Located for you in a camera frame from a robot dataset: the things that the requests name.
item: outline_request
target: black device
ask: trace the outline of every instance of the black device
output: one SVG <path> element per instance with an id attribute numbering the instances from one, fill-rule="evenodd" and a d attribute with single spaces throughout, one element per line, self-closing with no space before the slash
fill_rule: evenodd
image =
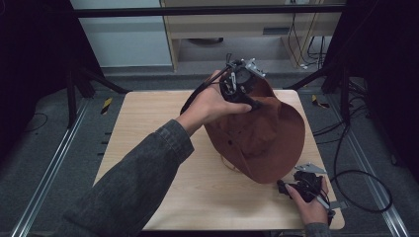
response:
<path id="1" fill-rule="evenodd" d="M 305 202 L 311 202 L 317 196 L 323 194 L 321 193 L 321 180 L 322 176 L 316 176 L 314 173 L 307 173 L 302 171 L 297 171 L 293 174 L 293 178 L 297 181 L 296 184 L 289 184 L 295 188 Z M 282 180 L 277 181 L 278 191 L 280 194 L 289 196 L 289 192 L 286 188 L 286 183 Z"/>
<path id="2" fill-rule="evenodd" d="M 206 87 L 213 83 L 218 77 L 219 89 L 222 97 L 231 103 L 244 103 L 252 107 L 252 111 L 259 109 L 262 103 L 253 100 L 247 94 L 253 91 L 258 80 L 265 78 L 265 73 L 255 63 L 255 58 L 245 62 L 243 59 L 226 63 L 226 66 L 215 76 L 201 84 L 188 98 L 182 107 L 181 114 L 189 107 L 191 102 Z"/>

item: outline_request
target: person's right hand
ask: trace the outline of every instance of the person's right hand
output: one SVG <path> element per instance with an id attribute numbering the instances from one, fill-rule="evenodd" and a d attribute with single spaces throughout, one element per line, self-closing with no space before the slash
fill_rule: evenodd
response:
<path id="1" fill-rule="evenodd" d="M 310 223 L 328 224 L 327 210 L 316 198 L 313 199 L 311 202 L 305 202 L 305 200 L 302 199 L 298 191 L 294 189 L 292 186 L 286 185 L 286 188 L 298 208 L 299 215 L 304 225 Z M 329 192 L 329 189 L 327 188 L 326 184 L 326 179 L 324 177 L 321 179 L 321 189 L 324 191 L 324 195 L 327 195 L 327 193 Z"/>

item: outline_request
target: gray floor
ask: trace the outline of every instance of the gray floor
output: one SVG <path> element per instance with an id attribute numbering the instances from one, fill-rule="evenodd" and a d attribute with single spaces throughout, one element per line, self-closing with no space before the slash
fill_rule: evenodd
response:
<path id="1" fill-rule="evenodd" d="M 233 53 L 232 59 L 256 57 L 259 67 L 268 72 L 268 79 L 274 88 L 289 86 L 316 70 L 315 64 L 306 70 L 293 68 L 285 46 L 276 38 L 224 39 L 224 42 L 217 44 L 183 40 L 176 72 L 147 72 L 139 76 L 109 79 L 132 90 L 195 89 L 201 80 L 224 66 L 227 53 Z M 298 92 L 313 131 L 340 119 L 333 108 L 325 109 L 311 102 L 313 94 L 320 103 L 330 105 L 334 105 L 338 98 L 338 92 L 322 95 L 318 88 L 321 82 L 318 79 Z M 81 99 L 77 96 L 78 105 L 87 103 L 86 113 L 43 204 L 31 223 L 32 232 L 53 230 L 65 208 L 94 182 L 110 132 L 124 100 L 124 95 L 116 94 L 100 84 L 94 83 L 94 86 L 97 93 L 93 99 Z M 100 115 L 104 101 L 110 97 L 113 101 L 109 111 Z M 356 108 L 362 104 L 363 101 L 356 100 L 353 106 Z M 67 125 L 65 91 L 40 100 L 37 113 L 40 114 L 34 116 L 28 124 L 28 130 L 40 125 L 41 127 L 22 135 L 10 154 L 12 162 L 0 170 L 0 233 L 8 233 L 16 226 L 64 136 Z M 367 110 L 362 110 L 352 119 L 350 133 L 345 137 L 339 152 L 338 171 L 364 169 L 367 162 L 367 170 L 373 170 L 391 190 L 393 208 L 384 214 L 368 213 L 350 204 L 349 208 L 343 210 L 345 227 L 333 231 L 334 236 L 419 236 L 419 226 L 416 223 L 419 219 L 419 209 L 416 207 L 419 199 L 418 184 L 405 167 L 391 165 L 391 154 L 367 114 Z M 343 126 L 316 136 L 316 141 L 337 139 L 342 130 Z M 337 142 L 318 145 L 329 174 L 332 174 L 336 147 Z M 382 207 L 377 205 L 379 196 L 372 192 L 377 185 L 370 184 L 369 179 L 364 176 L 347 175 L 339 179 L 339 184 L 356 202 L 369 208 Z M 339 200 L 345 200 L 336 185 L 333 185 L 333 189 Z M 394 217 L 400 220 L 397 224 L 401 224 L 401 229 L 408 233 L 396 233 L 400 228 L 391 226 Z"/>

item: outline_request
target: black metal pole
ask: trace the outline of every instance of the black metal pole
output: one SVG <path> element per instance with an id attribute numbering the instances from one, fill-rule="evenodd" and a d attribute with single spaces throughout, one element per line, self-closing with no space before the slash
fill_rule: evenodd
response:
<path id="1" fill-rule="evenodd" d="M 269 13 L 333 13 L 354 10 L 345 4 L 304 4 L 304 5 L 255 5 L 255 6 L 207 6 L 207 7 L 162 7 L 162 8 L 120 8 L 120 9 L 79 9 L 56 11 L 58 17 L 105 18 L 105 17 L 150 17 L 185 15 L 228 15 L 228 14 L 269 14 Z"/>

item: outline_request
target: person's left hand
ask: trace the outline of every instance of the person's left hand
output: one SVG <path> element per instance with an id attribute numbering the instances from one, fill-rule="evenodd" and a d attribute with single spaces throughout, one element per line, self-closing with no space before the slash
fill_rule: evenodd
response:
<path id="1" fill-rule="evenodd" d="M 214 71 L 211 78 L 219 71 Z M 219 91 L 218 84 L 211 84 L 191 103 L 188 109 L 176 120 L 192 135 L 203 124 L 230 114 L 242 114 L 252 110 L 247 104 L 227 102 Z"/>

